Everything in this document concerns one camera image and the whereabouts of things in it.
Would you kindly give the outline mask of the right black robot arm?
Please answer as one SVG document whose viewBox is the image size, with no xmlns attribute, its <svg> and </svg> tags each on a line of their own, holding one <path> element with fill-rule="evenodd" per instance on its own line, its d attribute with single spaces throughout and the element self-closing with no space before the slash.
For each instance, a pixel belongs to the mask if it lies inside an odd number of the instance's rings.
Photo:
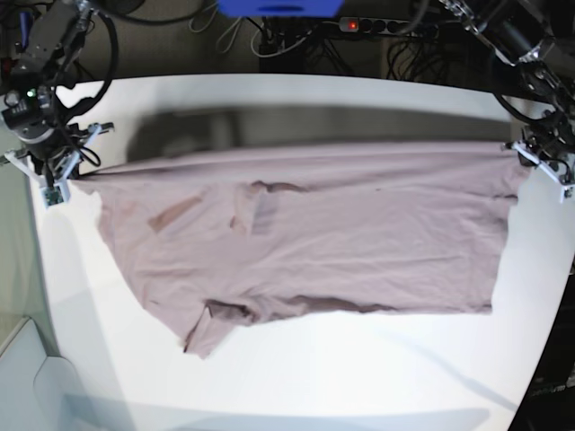
<svg viewBox="0 0 575 431">
<path fill-rule="evenodd" d="M 75 86 L 68 68 L 85 44 L 89 21 L 98 14 L 108 33 L 111 58 L 99 91 L 71 107 L 57 88 Z M 91 1 L 56 1 L 31 26 L 27 44 L 1 86 L 1 118 L 22 142 L 20 155 L 31 158 L 34 172 L 53 184 L 66 157 L 98 167 L 99 156 L 87 148 L 89 132 L 68 122 L 94 108 L 109 90 L 119 63 L 119 38 L 112 19 Z"/>
</svg>

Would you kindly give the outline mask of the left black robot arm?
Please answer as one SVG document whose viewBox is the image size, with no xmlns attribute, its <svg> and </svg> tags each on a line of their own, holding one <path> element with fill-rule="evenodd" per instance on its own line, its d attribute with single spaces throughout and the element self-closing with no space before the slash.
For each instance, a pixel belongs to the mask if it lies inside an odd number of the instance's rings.
<svg viewBox="0 0 575 431">
<path fill-rule="evenodd" d="M 553 109 L 533 118 L 496 92 L 500 106 L 524 124 L 526 146 L 548 161 L 574 154 L 574 86 L 565 83 L 544 60 L 556 38 L 518 1 L 443 1 L 454 22 L 490 49 L 488 76 L 494 61 L 518 70 L 522 84 Z"/>
</svg>

